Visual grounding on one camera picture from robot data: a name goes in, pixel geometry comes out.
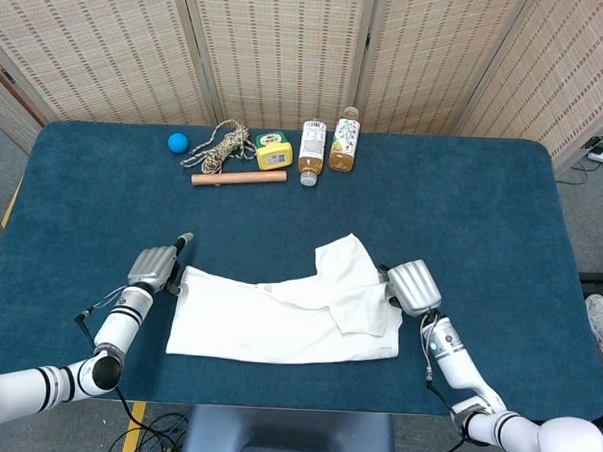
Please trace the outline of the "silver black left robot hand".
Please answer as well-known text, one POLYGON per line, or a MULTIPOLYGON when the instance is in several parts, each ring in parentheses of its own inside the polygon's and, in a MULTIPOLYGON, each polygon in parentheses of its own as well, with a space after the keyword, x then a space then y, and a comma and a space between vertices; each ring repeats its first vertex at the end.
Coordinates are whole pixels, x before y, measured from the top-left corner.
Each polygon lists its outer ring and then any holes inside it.
POLYGON ((192 232, 186 232, 172 245, 142 250, 127 275, 128 285, 143 288, 151 295, 165 291, 178 296, 181 292, 177 281, 181 269, 178 258, 193 238, 192 232))

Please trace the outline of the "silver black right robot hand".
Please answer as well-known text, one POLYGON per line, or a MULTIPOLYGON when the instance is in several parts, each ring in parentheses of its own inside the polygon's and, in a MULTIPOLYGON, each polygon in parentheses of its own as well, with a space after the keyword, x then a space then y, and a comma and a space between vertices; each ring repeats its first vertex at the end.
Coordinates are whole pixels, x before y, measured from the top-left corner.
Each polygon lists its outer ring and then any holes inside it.
POLYGON ((379 264, 378 276, 386 284, 386 297, 410 317, 419 317, 437 309, 441 292, 422 259, 402 263, 393 268, 379 264))

